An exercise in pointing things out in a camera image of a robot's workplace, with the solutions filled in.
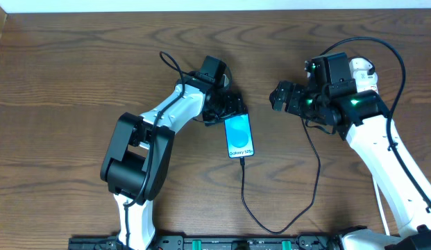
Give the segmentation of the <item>white power strip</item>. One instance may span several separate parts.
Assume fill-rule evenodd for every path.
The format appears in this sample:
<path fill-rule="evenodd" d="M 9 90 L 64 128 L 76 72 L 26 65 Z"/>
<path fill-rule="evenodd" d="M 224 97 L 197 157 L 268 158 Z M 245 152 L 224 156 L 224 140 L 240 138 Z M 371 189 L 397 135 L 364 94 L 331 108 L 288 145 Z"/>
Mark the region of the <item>white power strip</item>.
<path fill-rule="evenodd" d="M 359 87 L 360 92 L 366 90 L 373 90 L 374 92 L 378 93 L 378 75 L 376 73 L 372 75 L 367 75 L 360 81 Z"/>

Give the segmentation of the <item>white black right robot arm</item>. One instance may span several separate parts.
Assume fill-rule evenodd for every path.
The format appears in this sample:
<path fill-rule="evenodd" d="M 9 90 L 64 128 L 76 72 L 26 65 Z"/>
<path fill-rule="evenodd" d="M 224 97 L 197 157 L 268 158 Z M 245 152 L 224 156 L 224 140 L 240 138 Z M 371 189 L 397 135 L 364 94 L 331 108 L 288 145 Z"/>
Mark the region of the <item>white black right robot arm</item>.
<path fill-rule="evenodd" d="M 281 81 L 270 94 L 276 111 L 329 125 L 368 167 L 393 213 L 398 235 L 365 226 L 338 233 L 331 249 L 431 249 L 431 184 L 388 120 L 374 66 L 345 53 L 305 63 L 307 85 Z"/>

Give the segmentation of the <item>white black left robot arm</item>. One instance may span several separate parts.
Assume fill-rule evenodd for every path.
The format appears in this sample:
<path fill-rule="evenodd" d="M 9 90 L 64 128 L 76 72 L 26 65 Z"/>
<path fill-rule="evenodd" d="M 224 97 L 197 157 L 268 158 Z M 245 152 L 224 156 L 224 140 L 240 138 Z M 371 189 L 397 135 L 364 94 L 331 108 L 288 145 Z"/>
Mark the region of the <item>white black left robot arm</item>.
<path fill-rule="evenodd" d="M 120 116 L 101 166 L 100 178 L 119 209 L 119 249 L 148 249 L 152 243 L 153 200 L 179 130 L 191 120 L 213 126 L 247 111 L 241 94 L 230 89 L 232 75 L 222 60 L 206 56 L 200 69 L 184 72 L 168 53 L 160 58 L 179 74 L 174 91 L 148 112 Z"/>

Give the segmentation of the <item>blue Galaxy smartphone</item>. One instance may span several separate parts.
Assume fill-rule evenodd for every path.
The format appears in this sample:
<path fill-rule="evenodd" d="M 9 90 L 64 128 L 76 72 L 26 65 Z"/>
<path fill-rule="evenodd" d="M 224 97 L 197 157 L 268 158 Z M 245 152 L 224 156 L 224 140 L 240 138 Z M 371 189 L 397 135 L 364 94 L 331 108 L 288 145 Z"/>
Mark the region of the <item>blue Galaxy smartphone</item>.
<path fill-rule="evenodd" d="M 253 156 L 253 136 L 248 114 L 231 117 L 224 121 L 226 144 L 230 158 Z"/>

